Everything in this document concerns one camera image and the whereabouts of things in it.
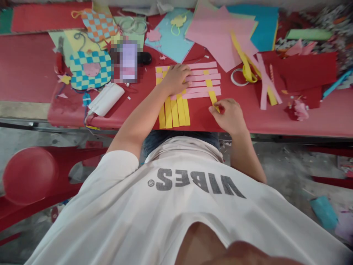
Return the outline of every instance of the paper weaving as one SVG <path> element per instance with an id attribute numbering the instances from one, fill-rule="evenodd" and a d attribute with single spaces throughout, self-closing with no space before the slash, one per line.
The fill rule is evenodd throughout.
<path id="1" fill-rule="evenodd" d="M 99 63 L 100 72 L 96 76 L 89 77 L 83 70 L 87 63 Z M 92 52 L 87 54 L 77 52 L 70 57 L 70 70 L 72 72 L 71 86 L 77 90 L 88 88 L 99 88 L 111 79 L 111 59 L 106 51 Z"/>

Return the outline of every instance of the light blue paper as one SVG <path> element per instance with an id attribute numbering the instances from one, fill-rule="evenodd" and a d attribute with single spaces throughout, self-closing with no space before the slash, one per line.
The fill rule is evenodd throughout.
<path id="1" fill-rule="evenodd" d="M 194 42 L 185 39 L 185 31 L 189 27 L 193 18 L 193 13 L 187 11 L 188 10 L 184 8 L 175 8 L 172 12 L 167 13 L 162 21 L 156 26 L 156 29 L 159 28 L 159 32 L 162 35 L 160 41 L 150 42 L 146 39 L 145 45 L 163 53 L 177 63 L 182 63 L 191 47 L 194 45 Z M 175 36 L 171 33 L 172 25 L 170 24 L 170 21 L 177 15 L 182 15 L 185 12 L 187 12 L 185 14 L 187 18 L 186 22 L 180 28 L 180 34 Z M 173 27 L 173 32 L 178 34 L 176 26 Z"/>
<path id="2" fill-rule="evenodd" d="M 278 7 L 240 4 L 227 6 L 230 13 L 254 15 L 258 26 L 251 37 L 252 43 L 260 52 L 273 49 L 273 42 L 277 29 Z"/>

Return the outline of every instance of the yellow paper star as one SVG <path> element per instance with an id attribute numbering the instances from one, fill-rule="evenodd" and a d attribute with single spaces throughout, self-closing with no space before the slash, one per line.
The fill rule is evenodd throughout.
<path id="1" fill-rule="evenodd" d="M 71 76 L 68 75 L 58 75 L 59 83 L 70 84 Z"/>

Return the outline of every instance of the white t-shirt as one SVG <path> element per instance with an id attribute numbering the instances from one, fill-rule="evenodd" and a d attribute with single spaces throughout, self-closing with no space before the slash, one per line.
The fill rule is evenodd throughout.
<path id="1" fill-rule="evenodd" d="M 224 165 L 212 145 L 165 141 L 138 169 L 135 155 L 103 156 L 26 264 L 174 264 L 191 224 L 225 247 L 249 242 L 304 264 L 348 264 L 352 252 L 273 188 Z"/>

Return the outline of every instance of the checkered paper craft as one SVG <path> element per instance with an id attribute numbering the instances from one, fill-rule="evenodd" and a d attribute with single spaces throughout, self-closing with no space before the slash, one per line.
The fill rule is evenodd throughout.
<path id="1" fill-rule="evenodd" d="M 86 63 L 99 63 L 100 72 L 94 77 L 89 77 L 83 70 Z M 71 86 L 77 90 L 87 90 L 88 88 L 99 88 L 110 82 L 111 60 L 106 51 L 92 52 L 87 54 L 77 52 L 70 57 L 70 70 L 72 72 Z"/>
<path id="2" fill-rule="evenodd" d="M 118 32 L 118 26 L 111 14 L 96 13 L 92 9 L 85 9 L 81 18 L 88 30 L 88 37 L 94 42 L 108 39 Z"/>

